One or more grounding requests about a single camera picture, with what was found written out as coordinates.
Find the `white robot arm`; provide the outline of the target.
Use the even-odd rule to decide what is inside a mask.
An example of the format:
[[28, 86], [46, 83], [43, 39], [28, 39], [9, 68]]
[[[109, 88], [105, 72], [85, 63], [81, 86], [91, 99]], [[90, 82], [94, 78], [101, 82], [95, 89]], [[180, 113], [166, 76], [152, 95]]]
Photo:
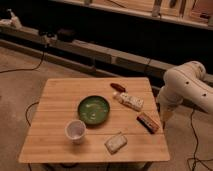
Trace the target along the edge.
[[157, 95], [162, 124], [171, 118], [173, 110], [184, 99], [213, 114], [213, 87], [204, 82], [205, 74], [204, 65], [198, 61], [186, 62], [164, 73], [164, 85]]

